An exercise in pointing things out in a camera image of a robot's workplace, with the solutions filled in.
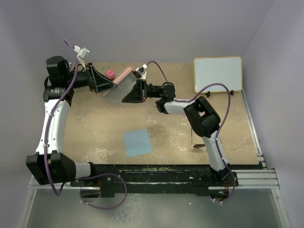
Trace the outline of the aluminium frame rail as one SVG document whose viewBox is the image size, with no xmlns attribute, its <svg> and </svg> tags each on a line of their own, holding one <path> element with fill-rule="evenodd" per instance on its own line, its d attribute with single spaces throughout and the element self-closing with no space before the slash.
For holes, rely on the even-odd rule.
<svg viewBox="0 0 304 228">
<path fill-rule="evenodd" d="M 234 170 L 237 174 L 240 189 L 280 189 L 275 168 L 269 169 L 262 153 L 257 153 L 257 166 L 245 165 L 244 168 Z"/>
</svg>

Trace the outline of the pink glasses case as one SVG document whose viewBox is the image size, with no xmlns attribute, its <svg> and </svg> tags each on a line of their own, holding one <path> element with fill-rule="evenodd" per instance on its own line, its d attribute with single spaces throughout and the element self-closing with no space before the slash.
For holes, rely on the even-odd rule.
<svg viewBox="0 0 304 228">
<path fill-rule="evenodd" d="M 122 99 L 132 91 L 136 81 L 137 78 L 133 74 L 133 69 L 131 67 L 127 67 L 114 79 L 114 83 L 117 85 L 117 88 L 102 93 L 102 97 L 111 106 L 115 106 L 121 103 Z"/>
</svg>

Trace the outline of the gold aviator sunglasses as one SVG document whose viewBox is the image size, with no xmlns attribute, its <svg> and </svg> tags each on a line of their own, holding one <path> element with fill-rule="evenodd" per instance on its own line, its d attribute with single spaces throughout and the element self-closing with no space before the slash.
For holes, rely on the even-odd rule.
<svg viewBox="0 0 304 228">
<path fill-rule="evenodd" d="M 204 148 L 205 143 L 202 139 L 202 137 L 198 136 L 195 132 L 194 129 L 191 127 L 191 145 L 195 149 L 199 148 Z"/>
</svg>

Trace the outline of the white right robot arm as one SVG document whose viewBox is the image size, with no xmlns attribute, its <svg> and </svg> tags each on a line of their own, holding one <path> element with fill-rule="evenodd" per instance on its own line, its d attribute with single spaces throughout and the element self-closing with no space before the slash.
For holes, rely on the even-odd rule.
<svg viewBox="0 0 304 228">
<path fill-rule="evenodd" d="M 200 93 L 212 86 L 221 86 L 228 93 L 228 106 L 224 119 L 221 120 L 218 113 L 208 102 L 200 96 Z M 228 181 L 231 173 L 230 164 L 223 151 L 220 139 L 220 130 L 223 127 L 229 113 L 231 94 L 229 89 L 222 83 L 213 83 L 201 89 L 193 99 L 180 100 L 175 98 L 175 86 L 173 83 L 165 82 L 163 85 L 155 86 L 138 79 L 132 90 L 123 96 L 123 103 L 142 103 L 146 98 L 159 98 L 156 107 L 163 114 L 181 114 L 187 117 L 194 133 L 201 137 L 209 156 L 211 169 L 211 180 L 217 186 L 222 186 Z"/>
</svg>

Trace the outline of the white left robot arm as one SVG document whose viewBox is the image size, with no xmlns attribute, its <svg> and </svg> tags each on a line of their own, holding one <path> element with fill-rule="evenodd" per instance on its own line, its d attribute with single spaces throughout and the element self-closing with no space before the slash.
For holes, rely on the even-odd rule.
<svg viewBox="0 0 304 228">
<path fill-rule="evenodd" d="M 86 186 L 97 183 L 98 175 L 91 162 L 76 163 L 64 154 L 64 135 L 71 109 L 74 89 L 88 87 L 102 93 L 117 88 L 117 84 L 100 74 L 92 63 L 82 71 L 71 70 L 61 56 L 46 60 L 48 77 L 44 82 L 45 119 L 35 154 L 27 156 L 26 166 L 40 185 L 65 183 L 81 178 Z"/>
</svg>

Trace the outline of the blue cleaning cloth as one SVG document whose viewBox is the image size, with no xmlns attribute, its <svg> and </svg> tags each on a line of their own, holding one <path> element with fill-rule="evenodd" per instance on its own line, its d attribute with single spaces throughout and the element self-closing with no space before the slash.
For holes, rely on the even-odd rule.
<svg viewBox="0 0 304 228">
<path fill-rule="evenodd" d="M 147 129 L 128 132 L 123 136 L 127 157 L 135 157 L 152 152 L 152 145 Z"/>
</svg>

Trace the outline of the small whiteboard wooden frame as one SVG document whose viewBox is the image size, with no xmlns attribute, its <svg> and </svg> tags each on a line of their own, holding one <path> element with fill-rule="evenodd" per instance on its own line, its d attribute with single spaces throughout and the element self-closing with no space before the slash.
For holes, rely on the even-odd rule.
<svg viewBox="0 0 304 228">
<path fill-rule="evenodd" d="M 193 60 L 194 90 L 199 92 L 205 86 L 222 83 L 230 91 L 243 89 L 242 57 L 198 57 Z"/>
</svg>

